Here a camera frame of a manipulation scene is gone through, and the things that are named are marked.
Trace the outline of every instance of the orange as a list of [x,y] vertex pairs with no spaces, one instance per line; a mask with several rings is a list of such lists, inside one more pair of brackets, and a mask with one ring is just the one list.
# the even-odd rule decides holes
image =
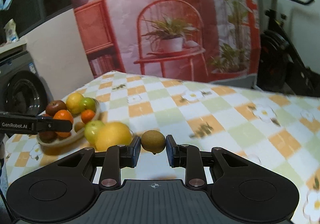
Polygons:
[[[60,120],[69,120],[73,124],[73,117],[68,110],[59,110],[54,115],[53,119],[60,119]],[[58,136],[62,138],[67,138],[71,135],[70,132],[56,132]]]
[[86,124],[89,121],[91,121],[95,115],[96,115],[96,113],[90,109],[84,110],[81,113],[81,120],[82,120],[82,122],[84,122]]

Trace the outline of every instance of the apple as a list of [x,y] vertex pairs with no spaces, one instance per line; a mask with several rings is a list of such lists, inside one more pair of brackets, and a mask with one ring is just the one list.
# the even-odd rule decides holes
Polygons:
[[95,145],[98,133],[102,127],[104,127],[104,123],[100,120],[90,121],[85,125],[84,137],[90,144]]
[[86,110],[86,109],[90,109],[93,112],[96,111],[96,102],[94,101],[94,99],[92,99],[90,97],[85,97],[80,101],[80,110],[81,110],[81,112]]
[[54,100],[47,105],[45,112],[49,116],[54,116],[56,112],[63,109],[67,109],[66,104],[62,100]]
[[40,132],[39,137],[44,143],[51,143],[57,138],[57,134],[52,131]]

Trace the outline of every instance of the backdrop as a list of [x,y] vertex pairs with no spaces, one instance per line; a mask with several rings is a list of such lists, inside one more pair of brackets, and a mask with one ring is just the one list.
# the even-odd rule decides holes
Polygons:
[[71,0],[95,77],[210,82],[257,72],[256,0]]

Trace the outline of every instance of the kiwi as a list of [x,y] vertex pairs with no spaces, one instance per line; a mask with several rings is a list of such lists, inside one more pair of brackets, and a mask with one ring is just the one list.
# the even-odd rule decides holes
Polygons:
[[141,146],[154,155],[165,149],[165,137],[159,131],[149,130],[141,136]]

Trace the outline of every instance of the red cabinet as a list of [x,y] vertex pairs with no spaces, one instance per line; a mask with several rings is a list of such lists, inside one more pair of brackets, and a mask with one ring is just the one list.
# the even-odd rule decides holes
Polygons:
[[90,2],[74,11],[84,50],[94,76],[98,77],[110,70],[125,72],[106,0]]

